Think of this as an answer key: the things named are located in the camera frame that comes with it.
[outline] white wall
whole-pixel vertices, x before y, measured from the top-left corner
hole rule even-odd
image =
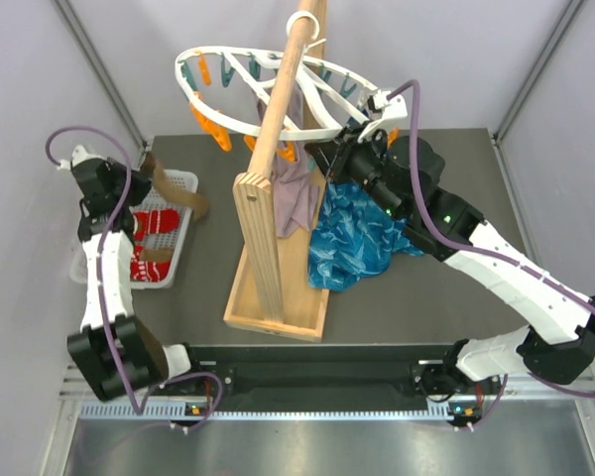
[[[34,474],[41,461],[68,362],[65,339],[83,314],[84,288],[67,278],[76,241],[76,185],[44,154],[46,137],[74,123],[98,126],[131,145],[51,2],[0,0],[3,475]],[[58,153],[68,157],[81,139],[113,152],[75,135],[59,141]]]
[[[424,128],[495,129],[565,0],[328,0],[326,58],[384,87],[416,77]],[[142,132],[198,133],[174,59],[202,45],[282,50],[298,0],[72,0]],[[208,101],[253,120],[244,88]]]
[[[595,0],[586,2],[504,149],[544,264],[594,295]]]

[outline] laundry basket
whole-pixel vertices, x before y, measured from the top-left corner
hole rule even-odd
[[[166,171],[168,179],[172,183],[187,191],[196,191],[198,189],[198,177],[192,172],[182,171]],[[168,275],[157,283],[146,283],[143,281],[130,281],[130,288],[133,290],[154,290],[161,288],[169,288],[172,286],[175,280],[175,273],[177,272],[177,266],[179,264],[180,251],[182,250],[182,244],[185,239],[187,232],[187,226],[191,219],[191,208],[186,206],[173,205],[166,202],[159,193],[152,188],[148,196],[143,200],[141,205],[132,208],[132,211],[152,211],[152,210],[164,210],[166,208],[173,208],[178,212],[180,216],[180,224],[178,229],[171,233],[162,233],[156,235],[146,235],[146,237],[137,242],[138,245],[144,248],[161,249],[161,248],[174,248],[174,255],[170,263],[170,270]],[[70,278],[81,285],[88,283],[88,268],[86,265],[86,255],[79,247],[75,252],[70,265],[70,271],[68,273]]]

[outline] wooden pole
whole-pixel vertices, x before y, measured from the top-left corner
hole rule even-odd
[[[315,13],[319,1],[300,0],[297,8]],[[236,177],[233,186],[258,299],[265,317],[276,322],[285,320],[285,311],[271,169],[301,57],[304,48],[312,41],[314,28],[313,21],[307,17],[298,18],[293,23],[249,169]]]

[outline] blue cloth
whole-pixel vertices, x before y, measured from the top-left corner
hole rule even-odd
[[[308,284],[345,291],[388,269],[393,253],[421,256],[395,222],[355,183],[326,186],[317,227],[310,236]]]

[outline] mauve cloth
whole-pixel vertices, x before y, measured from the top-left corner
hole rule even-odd
[[[265,115],[266,105],[258,100],[258,114]],[[298,89],[289,101],[289,117],[296,124],[302,124],[303,99]],[[287,143],[280,142],[279,147]],[[309,182],[308,154],[302,142],[295,142],[296,161],[289,162],[278,154],[274,157],[272,184],[274,186],[274,214],[276,234],[287,238],[302,227],[312,229],[313,215],[317,206],[319,187]]]

